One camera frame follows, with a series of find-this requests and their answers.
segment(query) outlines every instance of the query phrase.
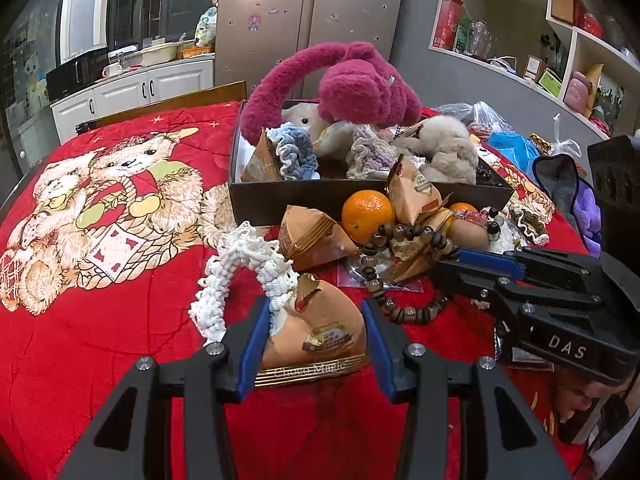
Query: pink plush arm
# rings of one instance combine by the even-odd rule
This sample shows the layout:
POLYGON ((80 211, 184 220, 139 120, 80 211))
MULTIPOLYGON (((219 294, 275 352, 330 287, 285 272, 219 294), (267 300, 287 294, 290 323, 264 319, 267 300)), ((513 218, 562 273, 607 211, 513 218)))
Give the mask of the pink plush arm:
POLYGON ((282 124, 282 105, 291 89, 307 75, 320 68, 338 63, 347 45, 321 43, 300 50, 276 65, 263 78, 242 110, 240 130, 254 146, 262 128, 277 128, 282 124))

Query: bed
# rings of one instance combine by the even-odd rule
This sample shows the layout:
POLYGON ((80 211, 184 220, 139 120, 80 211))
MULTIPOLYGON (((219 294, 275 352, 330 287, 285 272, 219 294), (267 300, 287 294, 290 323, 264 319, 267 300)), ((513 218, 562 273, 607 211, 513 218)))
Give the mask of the bed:
MULTIPOLYGON (((27 478, 55 478, 137 357, 167 362, 201 347, 204 340, 187 312, 213 240, 231 222, 225 191, 240 99, 210 96, 209 103, 220 102, 204 106, 202 100, 195 106, 173 102, 92 124, 97 128, 57 149, 5 208, 5 466, 12 455, 27 478), (87 232, 99 242, 89 246, 87 232)), ((550 248, 586 252, 558 214, 548 232, 550 248)), ((336 274, 335 264, 318 270, 331 283, 336 274)), ((426 278, 422 286, 422 293, 390 296, 405 306, 422 306, 433 295, 426 278)), ((343 290, 356 304, 364 296, 363 289, 343 290)), ((259 294, 251 272, 239 271, 226 322, 242 319, 259 294)), ((493 352, 492 320, 465 298, 456 298, 433 323, 409 326, 407 332, 447 358, 471 362, 493 352)), ((512 377, 574 468, 582 449, 557 439, 551 374, 518 371, 512 377)), ((448 479, 458 477, 460 463, 455 407, 450 400, 448 479)), ((181 410, 176 399, 176 480, 185 478, 181 410)), ((336 380, 258 389, 242 405, 226 408, 243 480, 392 478, 405 413, 386 402, 370 367, 336 380)))

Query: pink water bottle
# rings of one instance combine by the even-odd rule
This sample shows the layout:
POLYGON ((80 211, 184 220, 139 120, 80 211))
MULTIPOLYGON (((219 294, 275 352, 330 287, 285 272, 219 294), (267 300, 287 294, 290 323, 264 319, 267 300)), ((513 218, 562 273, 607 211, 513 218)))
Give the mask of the pink water bottle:
POLYGON ((579 114, 584 112, 589 100, 589 92, 591 91, 591 81, 580 72, 574 72, 572 79, 569 81, 569 87, 564 95, 564 104, 571 110, 579 114))

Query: purple cloth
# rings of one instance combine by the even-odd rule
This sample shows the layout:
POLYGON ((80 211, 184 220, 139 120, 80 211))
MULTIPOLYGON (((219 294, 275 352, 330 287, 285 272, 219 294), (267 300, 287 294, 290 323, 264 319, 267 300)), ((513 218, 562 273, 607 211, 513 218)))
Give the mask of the purple cloth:
POLYGON ((593 241, 593 234, 600 231, 600 208, 596 204, 593 189, 578 180, 578 195, 574 203, 574 218, 584 235, 584 243, 591 256, 600 257, 600 244, 593 241))

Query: microwave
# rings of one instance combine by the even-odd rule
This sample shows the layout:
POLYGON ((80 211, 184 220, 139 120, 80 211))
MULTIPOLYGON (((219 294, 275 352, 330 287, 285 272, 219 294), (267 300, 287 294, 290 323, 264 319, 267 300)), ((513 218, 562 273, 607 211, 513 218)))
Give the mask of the microwave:
POLYGON ((47 73, 49 101, 57 101, 94 84, 109 64, 106 47, 80 54, 47 73))

